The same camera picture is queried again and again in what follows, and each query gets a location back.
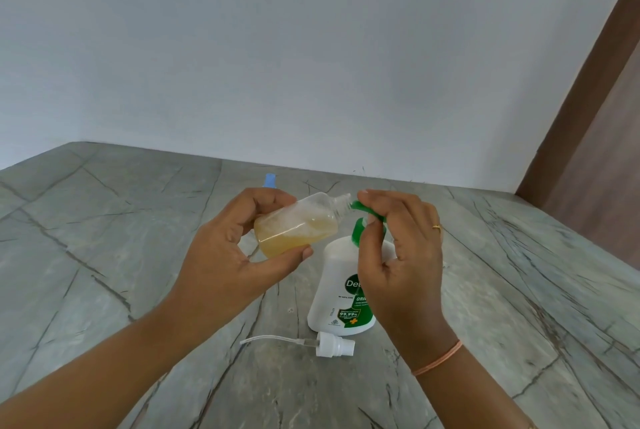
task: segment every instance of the white bottle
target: white bottle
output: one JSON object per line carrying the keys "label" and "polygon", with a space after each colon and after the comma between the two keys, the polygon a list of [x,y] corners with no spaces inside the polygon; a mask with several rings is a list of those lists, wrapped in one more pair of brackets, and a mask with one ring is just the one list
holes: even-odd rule
{"label": "white bottle", "polygon": [[[307,323],[313,331],[349,336],[368,330],[376,322],[358,280],[358,245],[364,230],[362,221],[362,218],[358,220],[351,237],[334,240],[324,248],[322,278],[307,316]],[[395,257],[394,245],[385,240],[382,243],[382,260]]]}

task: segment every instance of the plastic bottle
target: plastic bottle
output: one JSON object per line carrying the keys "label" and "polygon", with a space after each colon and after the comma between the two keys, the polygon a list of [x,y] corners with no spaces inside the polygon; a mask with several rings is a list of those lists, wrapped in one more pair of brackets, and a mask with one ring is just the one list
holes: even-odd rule
{"label": "plastic bottle", "polygon": [[[368,330],[376,322],[358,280],[358,247],[363,230],[360,218],[351,237],[334,240],[324,248],[322,278],[307,316],[313,331],[349,336]],[[382,260],[395,257],[394,245],[383,241]]]}
{"label": "plastic bottle", "polygon": [[258,217],[253,224],[260,250],[275,257],[285,250],[334,235],[342,217],[351,210],[351,194],[332,198],[318,192],[293,205]]}

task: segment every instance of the clear plastic bottle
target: clear plastic bottle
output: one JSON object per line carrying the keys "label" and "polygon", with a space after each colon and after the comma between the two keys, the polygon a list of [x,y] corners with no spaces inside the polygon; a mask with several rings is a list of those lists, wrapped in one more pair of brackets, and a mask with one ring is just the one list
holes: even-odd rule
{"label": "clear plastic bottle", "polygon": [[332,198],[318,192],[293,205],[258,217],[253,224],[260,250],[275,257],[299,245],[334,235],[342,217],[351,210],[351,194]]}

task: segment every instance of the forearm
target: forearm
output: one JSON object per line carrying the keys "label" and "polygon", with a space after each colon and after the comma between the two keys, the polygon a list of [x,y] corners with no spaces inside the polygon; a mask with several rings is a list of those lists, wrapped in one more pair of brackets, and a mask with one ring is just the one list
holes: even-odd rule
{"label": "forearm", "polygon": [[[412,370],[437,360],[458,339],[444,319],[420,338],[405,348]],[[464,346],[417,379],[446,429],[531,427],[527,415]]]}
{"label": "forearm", "polygon": [[0,405],[4,428],[116,427],[193,347],[164,307],[117,332]]}

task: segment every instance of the right hand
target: right hand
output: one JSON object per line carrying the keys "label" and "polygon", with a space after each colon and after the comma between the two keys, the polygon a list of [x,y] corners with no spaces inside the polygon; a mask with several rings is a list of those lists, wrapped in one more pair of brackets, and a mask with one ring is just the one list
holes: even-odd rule
{"label": "right hand", "polygon": [[382,223],[369,216],[360,238],[358,279],[371,311],[412,370],[457,341],[442,314],[442,233],[436,208],[416,195],[361,191],[358,200],[387,217],[397,259],[382,262]]}

